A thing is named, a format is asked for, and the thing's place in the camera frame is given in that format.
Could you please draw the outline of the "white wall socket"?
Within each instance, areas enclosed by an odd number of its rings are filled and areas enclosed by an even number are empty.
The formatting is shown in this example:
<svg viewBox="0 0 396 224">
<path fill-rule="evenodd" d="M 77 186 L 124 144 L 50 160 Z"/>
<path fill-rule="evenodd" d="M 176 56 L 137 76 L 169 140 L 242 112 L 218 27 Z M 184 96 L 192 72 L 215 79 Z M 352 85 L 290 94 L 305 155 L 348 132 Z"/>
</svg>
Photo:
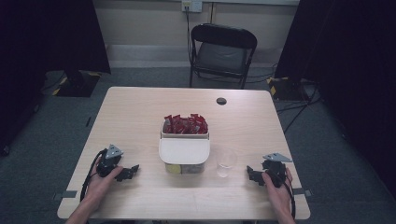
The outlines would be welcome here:
<svg viewBox="0 0 396 224">
<path fill-rule="evenodd" d="M 202 0 L 182 0 L 181 9 L 185 12 L 201 13 L 203 2 Z"/>
</svg>

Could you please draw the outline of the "dark curtain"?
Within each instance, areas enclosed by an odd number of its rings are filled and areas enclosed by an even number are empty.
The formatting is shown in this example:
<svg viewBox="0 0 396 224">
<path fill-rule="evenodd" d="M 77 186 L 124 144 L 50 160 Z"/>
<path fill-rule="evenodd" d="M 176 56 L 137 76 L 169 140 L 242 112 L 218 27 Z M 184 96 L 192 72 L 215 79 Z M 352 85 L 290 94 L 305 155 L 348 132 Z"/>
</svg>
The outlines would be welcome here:
<svg viewBox="0 0 396 224">
<path fill-rule="evenodd" d="M 396 199 L 396 0 L 300 0 L 276 76 L 318 82 Z"/>
<path fill-rule="evenodd" d="M 93 0 L 0 0 L 0 156 L 66 70 L 110 72 Z"/>
</svg>

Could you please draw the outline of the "pile of red packets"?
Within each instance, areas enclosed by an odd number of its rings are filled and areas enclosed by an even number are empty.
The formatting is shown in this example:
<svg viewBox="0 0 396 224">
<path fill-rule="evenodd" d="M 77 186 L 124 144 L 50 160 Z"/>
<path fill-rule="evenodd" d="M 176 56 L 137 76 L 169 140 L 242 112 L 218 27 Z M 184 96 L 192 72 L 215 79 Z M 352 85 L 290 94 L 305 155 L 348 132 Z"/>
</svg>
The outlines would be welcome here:
<svg viewBox="0 0 396 224">
<path fill-rule="evenodd" d="M 169 115 L 164 118 L 164 133 L 174 134 L 206 134 L 208 124 L 205 118 L 199 114 L 190 114 L 183 118 L 180 115 Z"/>
</svg>

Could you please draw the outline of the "clear plastic cup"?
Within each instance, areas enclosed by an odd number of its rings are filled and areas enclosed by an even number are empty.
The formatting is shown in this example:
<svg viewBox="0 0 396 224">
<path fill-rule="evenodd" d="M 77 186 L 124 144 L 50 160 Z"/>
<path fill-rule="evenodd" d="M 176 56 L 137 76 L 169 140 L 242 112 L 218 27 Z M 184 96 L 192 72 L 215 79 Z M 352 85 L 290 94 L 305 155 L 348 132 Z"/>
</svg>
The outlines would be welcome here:
<svg viewBox="0 0 396 224">
<path fill-rule="evenodd" d="M 217 174 L 220 177 L 227 177 L 236 165 L 236 154 L 230 149 L 219 150 L 216 155 Z"/>
</svg>

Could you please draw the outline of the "pile of dark sachets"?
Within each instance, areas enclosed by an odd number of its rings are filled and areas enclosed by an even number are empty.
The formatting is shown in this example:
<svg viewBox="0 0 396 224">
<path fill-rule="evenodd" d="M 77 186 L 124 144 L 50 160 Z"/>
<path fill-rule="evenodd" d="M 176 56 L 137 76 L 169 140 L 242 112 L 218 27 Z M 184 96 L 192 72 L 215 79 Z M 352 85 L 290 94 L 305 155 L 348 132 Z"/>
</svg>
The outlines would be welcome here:
<svg viewBox="0 0 396 224">
<path fill-rule="evenodd" d="M 182 164 L 182 174 L 200 174 L 205 169 L 205 165 L 201 164 Z"/>
</svg>

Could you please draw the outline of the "person's right hand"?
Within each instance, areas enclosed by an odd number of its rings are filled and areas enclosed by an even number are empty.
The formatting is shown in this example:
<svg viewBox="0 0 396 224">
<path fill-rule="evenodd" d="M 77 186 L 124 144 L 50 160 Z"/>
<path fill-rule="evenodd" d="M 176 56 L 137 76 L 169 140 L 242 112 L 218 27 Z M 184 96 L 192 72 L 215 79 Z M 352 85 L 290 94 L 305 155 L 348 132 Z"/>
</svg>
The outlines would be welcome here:
<svg viewBox="0 0 396 224">
<path fill-rule="evenodd" d="M 275 213 L 279 216 L 291 214 L 291 198 L 289 189 L 292 189 L 292 175 L 289 169 L 286 169 L 286 175 L 285 186 L 276 188 L 270 176 L 267 173 L 262 173 L 262 179 L 265 182 L 269 202 L 273 206 Z"/>
</svg>

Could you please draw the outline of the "grey table edge bracket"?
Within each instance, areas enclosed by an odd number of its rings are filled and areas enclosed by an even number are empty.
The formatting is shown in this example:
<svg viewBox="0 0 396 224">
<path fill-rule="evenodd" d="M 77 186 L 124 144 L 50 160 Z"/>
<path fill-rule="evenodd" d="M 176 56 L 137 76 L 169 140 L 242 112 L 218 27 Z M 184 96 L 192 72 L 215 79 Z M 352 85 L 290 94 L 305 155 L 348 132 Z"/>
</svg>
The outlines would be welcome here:
<svg viewBox="0 0 396 224">
<path fill-rule="evenodd" d="M 63 192 L 58 192 L 53 195 L 54 201 L 61 201 L 63 198 L 75 198 L 77 195 L 76 190 L 65 190 Z"/>
<path fill-rule="evenodd" d="M 310 189 L 297 188 L 292 191 L 294 195 L 304 195 L 305 197 L 311 197 L 313 195 Z"/>
</svg>

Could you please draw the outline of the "person's left hand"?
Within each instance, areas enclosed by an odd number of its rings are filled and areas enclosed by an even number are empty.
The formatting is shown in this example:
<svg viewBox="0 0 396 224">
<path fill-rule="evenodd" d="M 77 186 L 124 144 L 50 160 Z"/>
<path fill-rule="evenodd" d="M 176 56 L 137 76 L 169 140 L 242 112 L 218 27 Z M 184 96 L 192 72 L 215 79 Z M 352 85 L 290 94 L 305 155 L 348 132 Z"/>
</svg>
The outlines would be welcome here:
<svg viewBox="0 0 396 224">
<path fill-rule="evenodd" d="M 109 175 L 101 177 L 97 174 L 97 165 L 99 161 L 99 159 L 96 160 L 93 170 L 90 173 L 90 181 L 83 199 L 84 202 L 89 202 L 91 204 L 99 204 L 103 200 L 110 185 L 115 181 L 115 177 L 123 169 L 122 166 L 116 166 Z"/>
</svg>

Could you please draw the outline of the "black stand base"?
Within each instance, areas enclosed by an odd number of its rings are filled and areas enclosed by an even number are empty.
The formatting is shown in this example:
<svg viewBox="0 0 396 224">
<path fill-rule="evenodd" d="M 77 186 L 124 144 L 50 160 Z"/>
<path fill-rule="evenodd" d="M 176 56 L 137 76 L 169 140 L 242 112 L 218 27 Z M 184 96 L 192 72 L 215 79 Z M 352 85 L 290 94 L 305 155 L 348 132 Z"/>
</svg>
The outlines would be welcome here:
<svg viewBox="0 0 396 224">
<path fill-rule="evenodd" d="M 308 101 L 303 85 L 288 77 L 266 79 L 271 95 L 278 101 Z"/>
<path fill-rule="evenodd" d="M 65 78 L 60 82 L 52 94 L 62 97 L 89 98 L 100 77 L 101 75 L 97 73 L 66 70 Z"/>
</svg>

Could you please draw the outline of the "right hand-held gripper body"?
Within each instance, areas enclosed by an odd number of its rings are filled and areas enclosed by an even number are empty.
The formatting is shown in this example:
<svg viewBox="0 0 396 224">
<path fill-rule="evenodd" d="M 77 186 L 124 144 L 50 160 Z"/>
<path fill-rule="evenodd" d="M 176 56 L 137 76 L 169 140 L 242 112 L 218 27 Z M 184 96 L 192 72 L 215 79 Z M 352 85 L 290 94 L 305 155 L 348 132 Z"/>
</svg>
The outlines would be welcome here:
<svg viewBox="0 0 396 224">
<path fill-rule="evenodd" d="M 262 169 L 267 173 L 276 188 L 280 188 L 286 181 L 286 162 L 292 162 L 292 159 L 278 153 L 270 153 L 263 156 L 264 162 Z"/>
</svg>

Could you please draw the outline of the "black folding chair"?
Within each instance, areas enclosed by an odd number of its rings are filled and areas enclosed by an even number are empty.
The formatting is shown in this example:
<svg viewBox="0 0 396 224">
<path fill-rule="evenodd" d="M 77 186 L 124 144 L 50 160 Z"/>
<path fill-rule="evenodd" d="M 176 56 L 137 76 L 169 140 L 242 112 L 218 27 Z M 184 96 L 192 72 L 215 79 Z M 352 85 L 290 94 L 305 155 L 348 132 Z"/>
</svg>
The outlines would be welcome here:
<svg viewBox="0 0 396 224">
<path fill-rule="evenodd" d="M 257 38 L 250 31 L 203 23 L 191 30 L 190 86 L 201 73 L 236 78 L 244 89 Z"/>
</svg>

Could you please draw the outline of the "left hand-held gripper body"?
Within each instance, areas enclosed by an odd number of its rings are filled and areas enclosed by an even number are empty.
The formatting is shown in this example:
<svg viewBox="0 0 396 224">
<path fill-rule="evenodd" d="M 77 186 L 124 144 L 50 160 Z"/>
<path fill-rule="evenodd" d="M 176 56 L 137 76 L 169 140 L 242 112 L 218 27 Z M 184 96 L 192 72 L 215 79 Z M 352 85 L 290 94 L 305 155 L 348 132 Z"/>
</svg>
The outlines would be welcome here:
<svg viewBox="0 0 396 224">
<path fill-rule="evenodd" d="M 118 163 L 123 155 L 123 151 L 114 145 L 109 145 L 101 152 L 100 161 L 96 168 L 96 173 L 101 177 L 109 175 L 114 168 L 118 166 Z"/>
</svg>

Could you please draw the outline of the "clear storage box white lid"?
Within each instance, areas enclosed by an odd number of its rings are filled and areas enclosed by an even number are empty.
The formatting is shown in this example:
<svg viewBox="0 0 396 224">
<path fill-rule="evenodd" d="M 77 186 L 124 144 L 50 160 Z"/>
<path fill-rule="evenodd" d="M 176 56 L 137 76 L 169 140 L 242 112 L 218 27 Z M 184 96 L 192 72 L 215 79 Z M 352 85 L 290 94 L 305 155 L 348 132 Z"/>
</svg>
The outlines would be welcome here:
<svg viewBox="0 0 396 224">
<path fill-rule="evenodd" d="M 159 141 L 159 156 L 166 164 L 205 165 L 210 154 L 209 133 L 174 134 L 164 133 L 163 125 Z"/>
</svg>

